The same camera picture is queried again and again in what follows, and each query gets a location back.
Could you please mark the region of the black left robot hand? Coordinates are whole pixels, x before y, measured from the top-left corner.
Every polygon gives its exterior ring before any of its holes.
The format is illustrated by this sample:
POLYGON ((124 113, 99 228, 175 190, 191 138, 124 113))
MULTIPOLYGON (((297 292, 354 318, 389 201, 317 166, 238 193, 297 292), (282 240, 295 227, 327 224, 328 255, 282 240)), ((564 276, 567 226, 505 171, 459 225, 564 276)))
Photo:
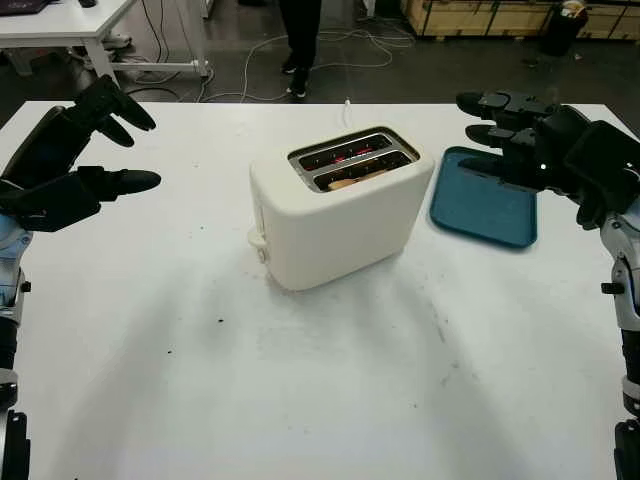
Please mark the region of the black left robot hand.
POLYGON ((109 75, 83 90, 73 106, 47 111, 1 174, 1 213, 26 230, 56 232, 97 214, 103 202, 158 186, 161 176, 151 171, 73 167, 95 132, 134 145, 115 116, 143 131, 156 127, 109 75))

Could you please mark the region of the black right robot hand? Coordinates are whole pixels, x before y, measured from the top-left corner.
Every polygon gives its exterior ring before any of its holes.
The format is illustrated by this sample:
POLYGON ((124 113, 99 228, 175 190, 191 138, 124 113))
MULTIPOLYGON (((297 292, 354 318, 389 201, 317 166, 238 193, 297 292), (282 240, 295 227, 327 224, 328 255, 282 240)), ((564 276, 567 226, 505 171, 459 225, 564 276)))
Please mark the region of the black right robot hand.
POLYGON ((495 160, 465 160, 463 169, 515 189, 565 196, 579 206, 577 223, 585 229, 626 213, 639 198, 639 141, 610 123, 510 91, 460 93, 456 105, 483 121, 468 126, 467 137, 502 151, 495 160))

